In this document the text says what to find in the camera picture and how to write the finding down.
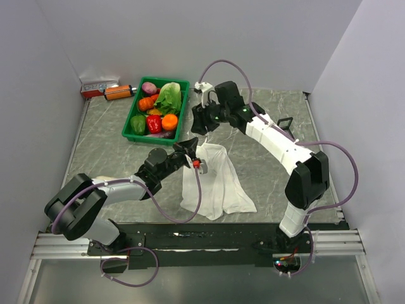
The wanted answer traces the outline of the white camisole garment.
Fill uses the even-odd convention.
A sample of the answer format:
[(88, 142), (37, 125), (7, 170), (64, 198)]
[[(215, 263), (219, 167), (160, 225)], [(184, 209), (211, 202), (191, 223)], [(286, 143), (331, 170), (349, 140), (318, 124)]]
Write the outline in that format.
[(208, 171), (199, 176), (202, 198), (198, 215), (217, 220), (224, 213), (256, 213), (257, 209), (243, 190), (225, 147), (203, 142), (197, 157), (204, 160)]

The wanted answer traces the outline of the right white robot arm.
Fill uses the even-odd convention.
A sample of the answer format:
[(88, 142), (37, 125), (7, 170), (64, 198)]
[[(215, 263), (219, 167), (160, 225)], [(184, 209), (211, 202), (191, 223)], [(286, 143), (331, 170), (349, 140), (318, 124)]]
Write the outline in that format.
[(192, 108), (193, 133), (203, 136), (220, 124), (228, 123), (262, 145), (288, 173), (285, 187), (288, 205), (279, 224), (282, 233), (276, 240), (281, 251), (291, 252), (299, 244), (297, 236), (306, 226), (305, 218), (311, 205), (330, 186), (328, 156), (286, 137), (262, 107), (244, 102), (235, 82), (216, 86), (197, 82), (194, 90), (200, 102)]

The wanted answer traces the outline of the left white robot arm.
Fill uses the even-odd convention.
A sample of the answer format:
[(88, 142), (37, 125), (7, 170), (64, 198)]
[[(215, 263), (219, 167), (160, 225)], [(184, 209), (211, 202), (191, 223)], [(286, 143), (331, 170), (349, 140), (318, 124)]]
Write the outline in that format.
[(129, 200), (154, 199), (162, 181), (182, 167), (198, 170), (201, 160), (196, 155), (196, 137), (173, 145), (168, 154), (162, 148), (151, 150), (139, 170), (121, 179), (92, 179), (75, 175), (45, 206), (51, 232), (67, 240), (87, 238), (98, 242), (108, 253), (121, 253), (127, 243), (125, 232), (99, 212), (105, 205)]

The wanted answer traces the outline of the purple eggplant toy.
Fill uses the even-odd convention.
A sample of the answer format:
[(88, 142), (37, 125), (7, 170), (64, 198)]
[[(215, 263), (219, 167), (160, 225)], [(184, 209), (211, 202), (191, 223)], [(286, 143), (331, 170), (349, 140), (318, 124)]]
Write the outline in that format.
[(156, 139), (173, 139), (175, 137), (175, 133), (172, 131), (163, 131), (155, 134), (148, 134), (147, 136)]

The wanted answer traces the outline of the red bell pepper toy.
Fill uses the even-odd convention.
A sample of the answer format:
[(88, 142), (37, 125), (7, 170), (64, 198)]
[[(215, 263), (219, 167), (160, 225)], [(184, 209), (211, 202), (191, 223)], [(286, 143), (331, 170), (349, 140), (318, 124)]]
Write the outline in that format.
[(159, 115), (149, 115), (146, 118), (146, 125), (150, 134), (157, 134), (163, 130), (161, 117)]

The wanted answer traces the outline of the green lettuce toy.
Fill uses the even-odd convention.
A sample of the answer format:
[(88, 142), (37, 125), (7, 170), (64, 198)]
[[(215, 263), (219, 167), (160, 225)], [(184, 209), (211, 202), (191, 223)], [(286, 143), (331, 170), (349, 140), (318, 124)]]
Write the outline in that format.
[(169, 82), (165, 84), (160, 92), (154, 107), (161, 112), (163, 116), (168, 114), (179, 115), (182, 108), (182, 92), (180, 84)]

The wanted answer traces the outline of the yellow pepper toy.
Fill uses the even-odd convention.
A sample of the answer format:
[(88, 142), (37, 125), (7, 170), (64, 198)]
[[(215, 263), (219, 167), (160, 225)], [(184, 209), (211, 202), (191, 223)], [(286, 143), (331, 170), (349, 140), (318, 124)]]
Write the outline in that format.
[(147, 114), (148, 115), (158, 115), (160, 117), (163, 115), (162, 112), (159, 111), (157, 108), (153, 108), (153, 109), (148, 110)]

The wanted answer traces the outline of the green bell pepper toy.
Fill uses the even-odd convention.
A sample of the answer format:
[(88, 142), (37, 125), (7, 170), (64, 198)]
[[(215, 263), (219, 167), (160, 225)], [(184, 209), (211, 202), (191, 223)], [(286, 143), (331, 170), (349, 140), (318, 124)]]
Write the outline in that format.
[(143, 136), (146, 131), (146, 117), (144, 115), (136, 115), (130, 119), (132, 131), (137, 136)]

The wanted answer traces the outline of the small orange pumpkin toy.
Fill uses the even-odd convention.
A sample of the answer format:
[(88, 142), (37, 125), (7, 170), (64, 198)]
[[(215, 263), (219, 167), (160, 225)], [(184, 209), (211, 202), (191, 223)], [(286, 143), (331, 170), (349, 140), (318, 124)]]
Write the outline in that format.
[(151, 97), (142, 98), (137, 103), (139, 111), (146, 112), (154, 108), (154, 100)]

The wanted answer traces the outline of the green plastic bin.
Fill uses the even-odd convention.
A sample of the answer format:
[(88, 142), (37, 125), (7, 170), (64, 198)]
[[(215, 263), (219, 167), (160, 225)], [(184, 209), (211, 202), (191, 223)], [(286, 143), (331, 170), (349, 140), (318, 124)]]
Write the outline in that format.
[(122, 136), (136, 143), (173, 144), (180, 136), (189, 88), (186, 80), (143, 77)]

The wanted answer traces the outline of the white radish toy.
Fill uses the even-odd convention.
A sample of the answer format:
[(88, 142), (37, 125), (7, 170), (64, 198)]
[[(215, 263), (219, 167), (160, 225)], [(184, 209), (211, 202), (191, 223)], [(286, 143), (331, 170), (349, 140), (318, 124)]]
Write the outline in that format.
[(94, 178), (94, 180), (97, 180), (97, 182), (101, 182), (101, 181), (110, 181), (110, 180), (113, 180), (114, 178), (113, 177), (107, 177), (107, 176), (103, 176), (103, 175), (101, 175), (101, 176), (97, 176), (97, 177), (95, 177)]

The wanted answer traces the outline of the orange cylinder bottle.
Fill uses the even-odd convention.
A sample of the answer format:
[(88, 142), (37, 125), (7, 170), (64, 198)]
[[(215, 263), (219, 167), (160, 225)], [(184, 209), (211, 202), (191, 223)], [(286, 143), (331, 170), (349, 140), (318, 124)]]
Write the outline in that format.
[(105, 100), (112, 101), (132, 97), (136, 92), (136, 87), (132, 87), (131, 85), (120, 85), (105, 89), (103, 95)]

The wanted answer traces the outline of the red white carton box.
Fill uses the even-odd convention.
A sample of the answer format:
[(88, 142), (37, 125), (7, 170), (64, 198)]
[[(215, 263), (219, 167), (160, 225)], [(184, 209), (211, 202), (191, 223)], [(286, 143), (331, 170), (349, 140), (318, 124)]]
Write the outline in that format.
[(96, 82), (91, 84), (83, 84), (80, 90), (81, 95), (85, 99), (90, 99), (98, 96), (103, 96), (106, 89), (118, 87), (117, 81)]

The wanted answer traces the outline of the black square frame stand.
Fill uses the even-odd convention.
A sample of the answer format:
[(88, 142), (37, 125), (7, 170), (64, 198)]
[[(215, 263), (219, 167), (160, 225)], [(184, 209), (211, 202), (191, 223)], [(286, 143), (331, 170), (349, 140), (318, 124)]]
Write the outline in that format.
[(289, 137), (294, 138), (292, 132), (291, 132), (291, 125), (292, 125), (293, 118), (292, 117), (287, 117), (287, 118), (281, 118), (277, 122), (277, 126), (284, 131)]

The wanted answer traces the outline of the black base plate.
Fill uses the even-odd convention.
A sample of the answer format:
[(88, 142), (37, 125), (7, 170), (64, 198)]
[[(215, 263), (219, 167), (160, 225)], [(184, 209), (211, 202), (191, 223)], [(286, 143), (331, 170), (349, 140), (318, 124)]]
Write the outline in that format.
[(117, 256), (130, 270), (160, 267), (254, 265), (272, 267), (276, 255), (311, 251), (305, 232), (292, 239), (270, 223), (120, 224), (125, 240), (104, 251), (91, 242), (90, 257)]

